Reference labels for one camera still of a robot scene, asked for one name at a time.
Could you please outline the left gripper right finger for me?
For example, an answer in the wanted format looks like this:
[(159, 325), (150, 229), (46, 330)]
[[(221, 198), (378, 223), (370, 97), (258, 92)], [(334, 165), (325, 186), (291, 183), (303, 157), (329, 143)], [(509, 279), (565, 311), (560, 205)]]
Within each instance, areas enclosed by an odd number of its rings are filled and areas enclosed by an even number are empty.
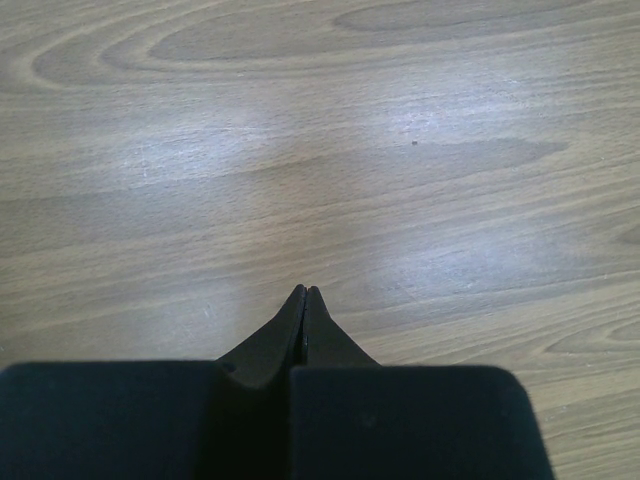
[(310, 288), (290, 375), (294, 479), (550, 479), (529, 396), (487, 365), (382, 366)]

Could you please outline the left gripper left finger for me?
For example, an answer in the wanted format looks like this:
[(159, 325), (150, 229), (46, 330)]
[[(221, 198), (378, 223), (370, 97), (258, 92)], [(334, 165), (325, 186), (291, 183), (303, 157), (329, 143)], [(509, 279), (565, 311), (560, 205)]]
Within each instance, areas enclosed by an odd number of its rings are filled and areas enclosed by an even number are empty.
[(305, 290), (215, 361), (34, 362), (1, 373), (5, 479), (282, 479)]

